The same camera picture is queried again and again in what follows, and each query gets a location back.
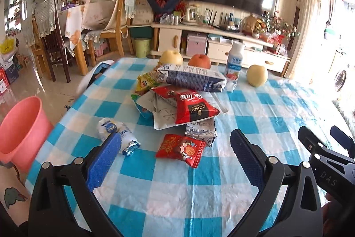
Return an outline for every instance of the red candy wrapper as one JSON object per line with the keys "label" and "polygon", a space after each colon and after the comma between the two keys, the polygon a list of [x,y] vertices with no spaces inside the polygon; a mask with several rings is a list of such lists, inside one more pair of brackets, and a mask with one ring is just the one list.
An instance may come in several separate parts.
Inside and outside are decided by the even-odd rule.
{"label": "red candy wrapper", "polygon": [[175,86],[162,86],[153,90],[168,103],[176,106],[176,125],[207,120],[219,115],[219,110],[212,107],[194,90]]}
{"label": "red candy wrapper", "polygon": [[205,146],[204,141],[166,134],[156,157],[178,159],[186,162],[192,168],[197,168]]}

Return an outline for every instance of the blue and white checkered tablecloth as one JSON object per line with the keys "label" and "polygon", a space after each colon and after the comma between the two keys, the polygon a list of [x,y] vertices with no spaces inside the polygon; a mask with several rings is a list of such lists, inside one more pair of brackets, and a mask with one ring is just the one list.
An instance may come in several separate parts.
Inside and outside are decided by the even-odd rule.
{"label": "blue and white checkered tablecloth", "polygon": [[[185,132],[185,126],[154,130],[152,120],[144,119],[131,99],[137,76],[156,64],[157,60],[123,58],[77,99],[38,153],[26,180],[30,192],[43,162],[69,164],[100,145],[97,123],[110,117],[125,122],[142,144],[132,156],[118,155],[102,186],[94,190],[123,235],[220,237],[231,232],[258,193],[230,147],[234,129],[241,129],[266,155],[288,164],[298,165],[309,158],[297,139],[302,125],[330,148],[346,154],[329,135],[333,125],[350,135],[330,101],[272,74],[265,85],[253,88],[242,71],[233,93],[217,94],[229,111],[216,117],[218,137],[212,148],[205,148],[198,168],[156,158],[165,134]],[[264,228],[271,226],[276,217],[285,194],[283,187]],[[65,190],[78,223],[88,229],[71,189]]]}

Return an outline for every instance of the red bag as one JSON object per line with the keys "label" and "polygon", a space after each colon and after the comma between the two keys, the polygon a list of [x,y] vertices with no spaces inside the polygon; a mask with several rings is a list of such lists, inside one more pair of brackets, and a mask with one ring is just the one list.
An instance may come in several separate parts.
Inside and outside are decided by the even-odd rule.
{"label": "red bag", "polygon": [[153,90],[168,103],[177,107],[176,125],[207,120],[219,115],[219,110],[212,107],[194,90],[175,86],[162,86]]}
{"label": "red bag", "polygon": [[178,159],[186,162],[192,168],[197,168],[205,146],[204,141],[166,134],[156,157]]}

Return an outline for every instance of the pink bucket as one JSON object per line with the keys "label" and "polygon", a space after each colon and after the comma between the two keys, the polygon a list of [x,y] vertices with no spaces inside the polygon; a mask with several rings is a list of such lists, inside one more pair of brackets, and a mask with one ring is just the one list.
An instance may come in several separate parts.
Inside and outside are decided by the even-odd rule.
{"label": "pink bucket", "polygon": [[0,161],[12,162],[28,172],[52,129],[40,98],[33,96],[20,101],[0,125]]}

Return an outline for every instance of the wooden cabinet handle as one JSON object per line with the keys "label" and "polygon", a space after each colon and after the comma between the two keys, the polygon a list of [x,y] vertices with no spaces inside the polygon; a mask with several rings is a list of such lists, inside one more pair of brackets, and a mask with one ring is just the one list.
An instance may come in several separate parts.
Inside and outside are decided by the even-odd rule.
{"label": "wooden cabinet handle", "polygon": [[174,48],[177,48],[178,47],[178,36],[175,35],[174,36]]}

